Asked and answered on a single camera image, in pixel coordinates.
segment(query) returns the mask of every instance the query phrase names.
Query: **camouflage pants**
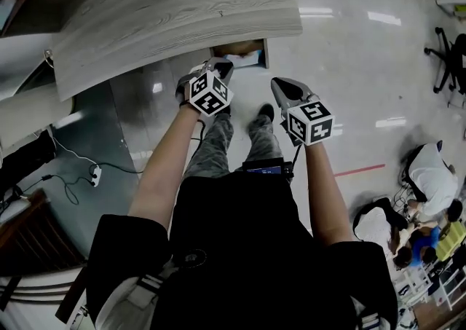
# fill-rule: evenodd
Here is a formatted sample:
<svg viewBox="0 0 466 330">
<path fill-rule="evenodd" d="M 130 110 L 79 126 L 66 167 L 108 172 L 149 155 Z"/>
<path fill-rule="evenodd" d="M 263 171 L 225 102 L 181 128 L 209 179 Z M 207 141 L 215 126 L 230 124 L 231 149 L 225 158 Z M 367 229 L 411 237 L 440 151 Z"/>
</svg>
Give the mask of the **camouflage pants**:
<svg viewBox="0 0 466 330">
<path fill-rule="evenodd" d="M 282 151 L 267 115 L 258 115 L 248 126 L 251 148 L 246 162 L 282 157 Z M 216 116 L 212 126 L 202 140 L 197 153 L 192 157 L 184 177 L 218 178 L 229 173 L 226 152 L 233 136 L 233 126 L 228 114 Z"/>
</svg>

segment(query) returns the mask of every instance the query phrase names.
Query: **power strip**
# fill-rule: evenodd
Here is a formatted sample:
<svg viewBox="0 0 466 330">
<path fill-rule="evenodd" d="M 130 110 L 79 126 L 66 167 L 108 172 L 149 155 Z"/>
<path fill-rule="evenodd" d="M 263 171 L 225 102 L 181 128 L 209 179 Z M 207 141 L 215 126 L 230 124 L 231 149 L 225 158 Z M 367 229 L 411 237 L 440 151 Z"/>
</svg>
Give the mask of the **power strip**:
<svg viewBox="0 0 466 330">
<path fill-rule="evenodd" d="M 100 182 L 100 176 L 102 176 L 102 168 L 100 168 L 98 165 L 95 166 L 94 171 L 92 173 L 92 181 L 91 184 L 93 187 L 97 187 Z"/>
</svg>

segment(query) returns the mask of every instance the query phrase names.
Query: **white cable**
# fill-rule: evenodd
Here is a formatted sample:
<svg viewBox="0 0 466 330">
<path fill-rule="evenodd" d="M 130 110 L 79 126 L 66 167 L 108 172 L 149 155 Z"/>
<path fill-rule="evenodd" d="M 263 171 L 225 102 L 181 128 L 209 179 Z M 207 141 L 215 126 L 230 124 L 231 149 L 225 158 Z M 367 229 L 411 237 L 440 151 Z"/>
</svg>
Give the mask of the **white cable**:
<svg viewBox="0 0 466 330">
<path fill-rule="evenodd" d="M 66 147 L 64 147 L 64 145 L 62 145 L 60 142 L 58 142 L 58 140 L 57 140 L 55 137 L 54 137 L 53 139 L 55 140 L 55 142 L 56 142 L 57 144 L 59 144 L 59 145 L 60 145 L 62 148 L 64 148 L 67 152 L 70 152 L 70 153 L 76 155 L 77 158 L 89 160 L 91 163 L 94 163 L 95 165 L 97 165 L 97 163 L 94 162 L 93 160 L 91 160 L 91 159 L 89 159 L 89 158 L 86 158 L 86 157 L 80 157 L 80 156 L 79 156 L 77 153 L 75 153 L 73 150 L 67 149 Z"/>
</svg>

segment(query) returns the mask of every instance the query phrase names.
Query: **person in blue shirt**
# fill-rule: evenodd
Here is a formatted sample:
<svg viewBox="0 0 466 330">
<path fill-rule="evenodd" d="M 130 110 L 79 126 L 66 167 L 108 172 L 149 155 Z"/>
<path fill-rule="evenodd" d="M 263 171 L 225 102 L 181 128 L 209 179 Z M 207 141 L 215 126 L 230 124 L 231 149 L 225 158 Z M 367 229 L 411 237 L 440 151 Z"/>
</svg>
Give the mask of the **person in blue shirt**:
<svg viewBox="0 0 466 330">
<path fill-rule="evenodd" d="M 430 234 L 427 237 L 421 236 L 421 232 L 419 231 L 415 233 L 413 233 L 410 239 L 411 246 L 413 248 L 413 261 L 410 266 L 418 267 L 423 262 L 425 264 L 434 262 L 437 256 L 435 253 L 435 247 L 437 247 L 440 239 L 440 227 L 436 226 L 430 230 Z"/>
</svg>

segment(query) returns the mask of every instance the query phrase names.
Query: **black t-shirt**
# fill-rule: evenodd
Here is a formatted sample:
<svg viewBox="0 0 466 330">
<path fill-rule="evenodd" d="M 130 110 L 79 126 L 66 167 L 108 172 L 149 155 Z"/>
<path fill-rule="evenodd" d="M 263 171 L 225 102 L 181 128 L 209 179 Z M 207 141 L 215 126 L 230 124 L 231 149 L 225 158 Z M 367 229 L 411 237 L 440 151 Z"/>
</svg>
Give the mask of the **black t-shirt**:
<svg viewBox="0 0 466 330">
<path fill-rule="evenodd" d="M 355 300 L 395 328 L 397 301 L 382 248 L 319 245 L 281 176 L 186 179 L 170 241 L 155 221 L 103 216 L 88 264 L 91 319 L 123 280 L 157 275 L 172 255 L 182 268 L 159 291 L 152 329 L 285 323 L 354 330 Z"/>
</svg>

